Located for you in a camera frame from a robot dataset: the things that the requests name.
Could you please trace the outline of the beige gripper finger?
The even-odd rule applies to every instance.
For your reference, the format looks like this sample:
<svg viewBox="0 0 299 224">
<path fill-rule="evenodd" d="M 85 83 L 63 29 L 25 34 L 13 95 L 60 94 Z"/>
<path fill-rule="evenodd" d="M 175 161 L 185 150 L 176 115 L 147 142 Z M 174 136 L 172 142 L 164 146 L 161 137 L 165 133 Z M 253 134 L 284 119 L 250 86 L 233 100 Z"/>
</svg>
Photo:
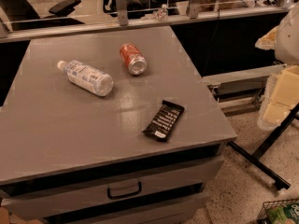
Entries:
<svg viewBox="0 0 299 224">
<path fill-rule="evenodd" d="M 260 37 L 255 43 L 255 47 L 263 50 L 270 50 L 275 48 L 278 28 L 274 27 L 266 35 Z"/>
<path fill-rule="evenodd" d="M 299 66 L 286 66 L 267 79 L 257 125 L 272 131 L 288 117 L 299 103 Z"/>
</svg>

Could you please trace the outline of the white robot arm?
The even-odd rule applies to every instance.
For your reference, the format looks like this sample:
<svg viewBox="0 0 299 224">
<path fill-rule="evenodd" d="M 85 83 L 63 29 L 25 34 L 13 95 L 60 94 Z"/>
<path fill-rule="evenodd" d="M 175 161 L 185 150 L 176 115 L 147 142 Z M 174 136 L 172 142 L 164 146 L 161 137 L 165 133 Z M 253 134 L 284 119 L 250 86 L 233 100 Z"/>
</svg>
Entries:
<svg viewBox="0 0 299 224">
<path fill-rule="evenodd" d="M 280 24 L 258 39 L 259 49 L 272 49 L 285 64 L 267 79 L 257 125 L 271 131 L 280 126 L 299 103 L 299 5 L 294 5 Z"/>
</svg>

